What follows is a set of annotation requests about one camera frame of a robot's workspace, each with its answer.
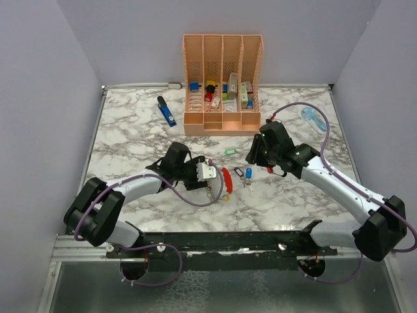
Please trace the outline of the white red box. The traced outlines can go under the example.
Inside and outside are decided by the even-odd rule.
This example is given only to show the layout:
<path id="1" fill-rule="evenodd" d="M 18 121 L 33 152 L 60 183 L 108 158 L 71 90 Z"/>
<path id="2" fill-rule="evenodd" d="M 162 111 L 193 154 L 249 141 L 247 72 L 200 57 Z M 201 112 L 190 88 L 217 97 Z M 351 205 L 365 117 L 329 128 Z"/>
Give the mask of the white red box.
<path id="1" fill-rule="evenodd" d="M 253 88 L 251 82 L 242 82 L 240 84 L 240 104 L 242 109 L 246 109 L 249 100 L 253 101 Z"/>

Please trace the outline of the blue stamp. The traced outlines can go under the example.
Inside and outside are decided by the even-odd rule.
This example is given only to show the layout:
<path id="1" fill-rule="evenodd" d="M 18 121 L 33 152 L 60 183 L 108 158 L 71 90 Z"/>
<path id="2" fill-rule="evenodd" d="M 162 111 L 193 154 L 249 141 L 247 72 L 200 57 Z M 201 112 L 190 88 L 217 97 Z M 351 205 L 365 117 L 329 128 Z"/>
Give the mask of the blue stamp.
<path id="1" fill-rule="evenodd" d="M 189 89 L 192 93 L 196 93 L 201 88 L 201 84 L 199 82 L 190 82 Z"/>

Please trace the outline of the red handled key organizer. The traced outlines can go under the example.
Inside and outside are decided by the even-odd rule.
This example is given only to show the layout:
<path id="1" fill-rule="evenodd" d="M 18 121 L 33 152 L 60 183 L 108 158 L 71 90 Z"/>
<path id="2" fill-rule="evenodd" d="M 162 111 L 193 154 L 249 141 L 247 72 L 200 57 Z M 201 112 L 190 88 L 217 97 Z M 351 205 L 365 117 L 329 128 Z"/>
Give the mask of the red handled key organizer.
<path id="1" fill-rule="evenodd" d="M 223 177 L 222 196 L 224 195 L 230 196 L 231 193 L 233 192 L 233 182 L 232 182 L 231 174 L 229 173 L 229 170 L 226 167 L 222 167 L 221 171 L 222 171 L 222 177 Z M 220 177 L 217 176 L 217 178 L 215 179 L 208 180 L 207 183 L 208 183 L 207 196 L 209 200 L 214 200 L 219 193 Z"/>

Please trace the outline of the white wall plug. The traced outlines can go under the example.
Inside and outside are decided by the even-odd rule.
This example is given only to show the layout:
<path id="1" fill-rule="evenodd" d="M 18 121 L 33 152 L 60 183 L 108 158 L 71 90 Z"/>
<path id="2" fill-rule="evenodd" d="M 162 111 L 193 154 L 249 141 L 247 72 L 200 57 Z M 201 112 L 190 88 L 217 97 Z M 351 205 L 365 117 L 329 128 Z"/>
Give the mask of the white wall plug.
<path id="1" fill-rule="evenodd" d="M 169 89 L 175 89 L 175 90 L 182 89 L 182 84 L 181 83 L 177 83 L 177 82 L 168 83 L 167 86 L 168 86 Z"/>

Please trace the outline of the red black stamp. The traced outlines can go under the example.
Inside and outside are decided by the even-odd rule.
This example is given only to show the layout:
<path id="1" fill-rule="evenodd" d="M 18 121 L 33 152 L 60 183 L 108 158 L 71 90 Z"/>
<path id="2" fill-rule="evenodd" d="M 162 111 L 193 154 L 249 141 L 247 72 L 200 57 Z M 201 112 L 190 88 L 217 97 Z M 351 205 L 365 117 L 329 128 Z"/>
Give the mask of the red black stamp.
<path id="1" fill-rule="evenodd" d="M 216 90 L 216 86 L 212 84 L 208 84 L 205 90 L 206 90 L 206 93 L 205 93 L 204 99 L 206 102 L 211 102 L 214 96 L 215 90 Z"/>

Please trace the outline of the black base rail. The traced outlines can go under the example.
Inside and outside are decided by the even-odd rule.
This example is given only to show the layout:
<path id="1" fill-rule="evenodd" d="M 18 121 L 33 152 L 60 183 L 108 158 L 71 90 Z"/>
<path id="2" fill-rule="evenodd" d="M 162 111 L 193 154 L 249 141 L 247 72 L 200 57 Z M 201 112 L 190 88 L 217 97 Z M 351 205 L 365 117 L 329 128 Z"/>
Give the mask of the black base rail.
<path id="1" fill-rule="evenodd" d="M 305 231 L 148 232 L 137 250 L 115 248 L 111 260 L 155 272 L 242 271 L 298 268 L 298 258 L 335 256 L 337 251 L 319 247 Z"/>

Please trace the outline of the green white box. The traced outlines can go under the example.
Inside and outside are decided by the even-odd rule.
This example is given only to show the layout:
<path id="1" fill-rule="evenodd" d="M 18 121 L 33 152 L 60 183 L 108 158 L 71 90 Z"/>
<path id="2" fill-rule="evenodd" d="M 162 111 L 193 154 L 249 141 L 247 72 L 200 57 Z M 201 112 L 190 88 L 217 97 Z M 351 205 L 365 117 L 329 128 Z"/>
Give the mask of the green white box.
<path id="1" fill-rule="evenodd" d="M 238 93 L 238 74 L 236 72 L 232 72 L 229 75 L 229 79 L 227 81 L 227 99 L 233 100 L 236 98 Z"/>

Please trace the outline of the green eraser block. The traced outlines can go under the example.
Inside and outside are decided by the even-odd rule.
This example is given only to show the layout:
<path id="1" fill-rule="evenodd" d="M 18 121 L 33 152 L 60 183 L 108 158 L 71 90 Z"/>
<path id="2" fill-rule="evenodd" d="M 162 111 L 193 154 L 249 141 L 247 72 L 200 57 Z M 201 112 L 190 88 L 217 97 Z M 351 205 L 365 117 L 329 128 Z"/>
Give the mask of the green eraser block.
<path id="1" fill-rule="evenodd" d="M 223 84 L 222 85 L 222 100 L 223 101 L 227 100 L 227 92 L 228 92 L 228 86 L 227 84 Z"/>

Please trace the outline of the black key tag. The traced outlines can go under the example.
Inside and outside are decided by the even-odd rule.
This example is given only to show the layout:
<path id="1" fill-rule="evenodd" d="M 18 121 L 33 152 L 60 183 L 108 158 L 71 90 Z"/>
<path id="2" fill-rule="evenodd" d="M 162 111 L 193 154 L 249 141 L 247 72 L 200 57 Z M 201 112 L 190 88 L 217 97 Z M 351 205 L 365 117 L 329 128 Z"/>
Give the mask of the black key tag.
<path id="1" fill-rule="evenodd" d="M 244 177 L 244 172 L 239 167 L 235 167 L 233 170 L 239 177 Z"/>

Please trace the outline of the blue stapler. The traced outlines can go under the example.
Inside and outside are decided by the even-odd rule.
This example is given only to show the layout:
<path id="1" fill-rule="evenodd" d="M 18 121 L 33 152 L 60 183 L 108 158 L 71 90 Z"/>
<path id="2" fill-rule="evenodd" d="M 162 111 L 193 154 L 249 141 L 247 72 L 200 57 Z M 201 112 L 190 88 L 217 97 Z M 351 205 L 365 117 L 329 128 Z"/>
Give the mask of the blue stapler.
<path id="1" fill-rule="evenodd" d="M 167 106 L 167 103 L 163 96 L 157 97 L 158 101 L 158 109 L 160 110 L 161 114 L 163 115 L 164 119 L 168 123 L 170 127 L 174 127 L 177 125 L 175 118 L 173 117 L 170 109 Z"/>

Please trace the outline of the peach plastic desk organizer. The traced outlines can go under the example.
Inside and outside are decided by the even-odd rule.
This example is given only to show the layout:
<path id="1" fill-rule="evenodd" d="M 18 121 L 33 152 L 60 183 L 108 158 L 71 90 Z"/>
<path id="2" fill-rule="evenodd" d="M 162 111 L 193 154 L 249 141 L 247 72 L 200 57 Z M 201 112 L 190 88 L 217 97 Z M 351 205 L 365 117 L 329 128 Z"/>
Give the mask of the peach plastic desk organizer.
<path id="1" fill-rule="evenodd" d="M 251 136 L 261 126 L 261 35 L 184 35 L 186 136 Z"/>

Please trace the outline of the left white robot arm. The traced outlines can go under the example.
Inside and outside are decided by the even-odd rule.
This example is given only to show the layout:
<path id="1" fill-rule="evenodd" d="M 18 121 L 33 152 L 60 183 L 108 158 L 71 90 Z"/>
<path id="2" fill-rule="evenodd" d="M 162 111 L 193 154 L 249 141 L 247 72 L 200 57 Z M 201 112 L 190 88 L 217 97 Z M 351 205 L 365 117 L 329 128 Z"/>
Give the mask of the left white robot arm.
<path id="1" fill-rule="evenodd" d="M 173 189 L 182 182 L 186 190 L 205 188 L 217 178 L 216 168 L 204 156 L 192 157 L 187 146 L 172 143 L 166 154 L 142 172 L 113 182 L 89 179 L 65 213 L 63 221 L 75 238 L 93 246 L 110 243 L 121 246 L 132 258 L 143 252 L 141 231 L 119 220 L 121 209 L 144 196 Z"/>

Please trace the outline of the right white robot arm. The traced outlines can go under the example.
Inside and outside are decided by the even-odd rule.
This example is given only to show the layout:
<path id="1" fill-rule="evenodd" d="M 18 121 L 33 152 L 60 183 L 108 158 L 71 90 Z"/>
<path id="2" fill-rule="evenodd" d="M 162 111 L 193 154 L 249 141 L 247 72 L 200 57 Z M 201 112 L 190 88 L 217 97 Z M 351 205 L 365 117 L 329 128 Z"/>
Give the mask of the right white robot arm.
<path id="1" fill-rule="evenodd" d="M 397 196 L 373 193 L 325 162 L 322 154 L 302 143 L 295 145 L 284 125 L 272 121 L 255 134 L 246 162 L 284 173 L 316 186 L 353 217 L 351 222 L 310 223 L 299 239 L 303 253 L 314 255 L 325 246 L 356 248 L 373 261 L 382 261 L 406 236 L 405 204 Z"/>

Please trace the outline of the pink pencil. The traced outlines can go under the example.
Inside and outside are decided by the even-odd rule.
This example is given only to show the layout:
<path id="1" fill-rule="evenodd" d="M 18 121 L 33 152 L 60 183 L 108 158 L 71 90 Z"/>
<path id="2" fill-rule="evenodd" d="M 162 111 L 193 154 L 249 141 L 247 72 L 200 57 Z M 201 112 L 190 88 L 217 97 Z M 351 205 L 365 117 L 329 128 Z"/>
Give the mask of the pink pencil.
<path id="1" fill-rule="evenodd" d="M 218 98 L 218 95 L 214 93 L 211 97 L 211 100 L 205 102 L 206 104 L 205 111 L 206 112 L 218 111 L 219 103 L 220 103 L 220 99 Z"/>

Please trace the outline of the blue glue stick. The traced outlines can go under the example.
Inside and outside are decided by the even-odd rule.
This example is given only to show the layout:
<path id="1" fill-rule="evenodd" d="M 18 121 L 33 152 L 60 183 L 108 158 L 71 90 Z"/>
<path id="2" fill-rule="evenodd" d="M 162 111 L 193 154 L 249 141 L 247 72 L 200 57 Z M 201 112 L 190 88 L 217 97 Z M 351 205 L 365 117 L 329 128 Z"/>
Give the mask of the blue glue stick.
<path id="1" fill-rule="evenodd" d="M 253 101 L 252 101 L 252 100 L 249 100 L 249 101 L 248 101 L 248 103 L 247 103 L 247 105 L 246 105 L 246 108 L 247 108 L 248 110 L 251 110 L 251 109 L 253 108 Z"/>

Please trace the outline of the blue key tag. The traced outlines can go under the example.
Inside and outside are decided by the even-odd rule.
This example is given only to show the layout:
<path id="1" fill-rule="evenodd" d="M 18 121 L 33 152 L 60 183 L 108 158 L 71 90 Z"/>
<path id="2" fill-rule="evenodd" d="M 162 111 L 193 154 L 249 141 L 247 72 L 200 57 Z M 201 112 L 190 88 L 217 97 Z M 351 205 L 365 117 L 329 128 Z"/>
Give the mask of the blue key tag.
<path id="1" fill-rule="evenodd" d="M 246 168 L 245 176 L 247 179 L 251 179 L 253 177 L 253 172 L 250 167 Z"/>

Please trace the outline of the silver keys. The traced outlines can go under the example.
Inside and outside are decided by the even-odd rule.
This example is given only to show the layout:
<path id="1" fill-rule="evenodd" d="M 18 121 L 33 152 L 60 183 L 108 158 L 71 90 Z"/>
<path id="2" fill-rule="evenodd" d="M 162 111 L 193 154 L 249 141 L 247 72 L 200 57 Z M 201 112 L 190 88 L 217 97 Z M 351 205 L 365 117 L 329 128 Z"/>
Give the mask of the silver keys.
<path id="1" fill-rule="evenodd" d="M 241 177 L 240 180 L 242 181 L 244 188 L 247 188 L 249 191 L 253 191 L 252 182 L 249 179 L 246 177 Z"/>

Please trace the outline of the blue white blister pack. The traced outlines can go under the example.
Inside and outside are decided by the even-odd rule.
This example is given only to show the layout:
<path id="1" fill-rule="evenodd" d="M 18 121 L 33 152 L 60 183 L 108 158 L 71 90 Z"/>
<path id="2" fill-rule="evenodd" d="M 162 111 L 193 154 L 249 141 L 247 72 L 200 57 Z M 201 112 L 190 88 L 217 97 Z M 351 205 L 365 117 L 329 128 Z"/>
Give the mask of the blue white blister pack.
<path id="1" fill-rule="evenodd" d="M 326 134 L 327 125 L 316 109 L 306 106 L 300 110 L 300 115 L 317 133 Z"/>

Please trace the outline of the green key tag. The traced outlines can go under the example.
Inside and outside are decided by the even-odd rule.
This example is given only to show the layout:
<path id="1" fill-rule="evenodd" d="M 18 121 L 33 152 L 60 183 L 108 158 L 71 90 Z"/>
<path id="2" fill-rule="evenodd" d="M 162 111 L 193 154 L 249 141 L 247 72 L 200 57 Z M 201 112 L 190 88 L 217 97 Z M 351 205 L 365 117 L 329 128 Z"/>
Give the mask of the green key tag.
<path id="1" fill-rule="evenodd" d="M 224 154 L 227 155 L 227 156 L 228 155 L 234 155 L 236 153 L 237 153 L 236 149 L 227 149 L 227 150 L 224 151 Z"/>

